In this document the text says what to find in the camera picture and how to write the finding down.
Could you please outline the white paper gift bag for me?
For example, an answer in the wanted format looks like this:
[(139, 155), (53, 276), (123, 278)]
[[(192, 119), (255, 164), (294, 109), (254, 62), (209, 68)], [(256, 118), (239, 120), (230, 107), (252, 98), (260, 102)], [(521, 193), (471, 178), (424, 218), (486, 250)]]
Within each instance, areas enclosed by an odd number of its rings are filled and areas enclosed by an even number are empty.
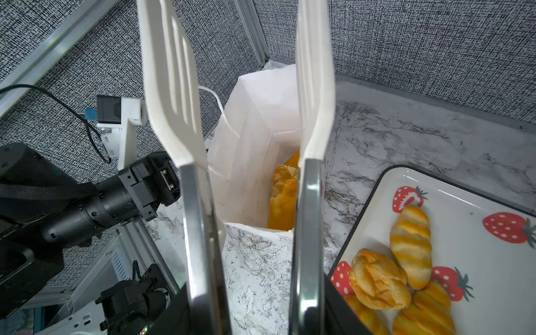
[[(208, 152), (219, 219), (257, 235), (293, 239), (289, 330), (322, 334), (324, 158), (334, 124), (332, 66), (294, 64), (242, 75)], [(272, 175), (299, 151), (296, 223), (267, 227)]]

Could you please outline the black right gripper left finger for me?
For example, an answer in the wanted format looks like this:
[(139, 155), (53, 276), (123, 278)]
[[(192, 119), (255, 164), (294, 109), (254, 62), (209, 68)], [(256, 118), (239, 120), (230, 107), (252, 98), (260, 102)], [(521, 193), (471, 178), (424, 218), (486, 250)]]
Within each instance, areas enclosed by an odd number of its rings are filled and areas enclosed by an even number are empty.
[(169, 306), (149, 326), (148, 335), (192, 334), (191, 316), (188, 305), (188, 290), (185, 284), (171, 299)]

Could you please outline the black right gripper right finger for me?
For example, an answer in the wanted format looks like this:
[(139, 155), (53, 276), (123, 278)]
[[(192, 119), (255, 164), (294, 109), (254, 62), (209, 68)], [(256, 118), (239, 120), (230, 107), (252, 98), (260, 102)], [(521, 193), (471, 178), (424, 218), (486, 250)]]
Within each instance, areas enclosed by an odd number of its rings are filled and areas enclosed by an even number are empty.
[(370, 334), (325, 275), (325, 333)]

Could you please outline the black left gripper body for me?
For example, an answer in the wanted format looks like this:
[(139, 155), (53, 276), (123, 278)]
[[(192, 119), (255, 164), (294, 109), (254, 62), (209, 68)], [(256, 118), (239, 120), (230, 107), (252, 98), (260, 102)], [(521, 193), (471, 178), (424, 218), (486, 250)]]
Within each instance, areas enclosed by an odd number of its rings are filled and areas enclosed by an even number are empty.
[(118, 173), (145, 221), (157, 217), (160, 205), (170, 206), (180, 198), (180, 181), (171, 163), (166, 152), (154, 152)]

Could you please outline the long twisted yellow bread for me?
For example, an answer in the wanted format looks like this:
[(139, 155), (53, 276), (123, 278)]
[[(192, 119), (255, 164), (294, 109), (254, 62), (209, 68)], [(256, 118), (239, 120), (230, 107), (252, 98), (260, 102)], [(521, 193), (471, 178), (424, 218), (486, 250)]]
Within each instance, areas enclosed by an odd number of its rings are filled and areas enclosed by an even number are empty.
[(269, 229), (289, 231), (294, 228), (299, 158), (297, 151), (274, 171), (267, 221)]

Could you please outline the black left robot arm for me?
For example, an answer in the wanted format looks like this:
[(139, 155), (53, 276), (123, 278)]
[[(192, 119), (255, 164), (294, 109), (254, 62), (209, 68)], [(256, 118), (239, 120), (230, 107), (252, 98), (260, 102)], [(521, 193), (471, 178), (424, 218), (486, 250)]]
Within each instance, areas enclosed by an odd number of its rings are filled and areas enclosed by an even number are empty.
[(8, 318), (64, 269), (63, 251), (105, 230), (155, 219), (180, 197), (165, 152), (97, 184), (79, 184), (23, 143), (1, 147), (1, 317)]

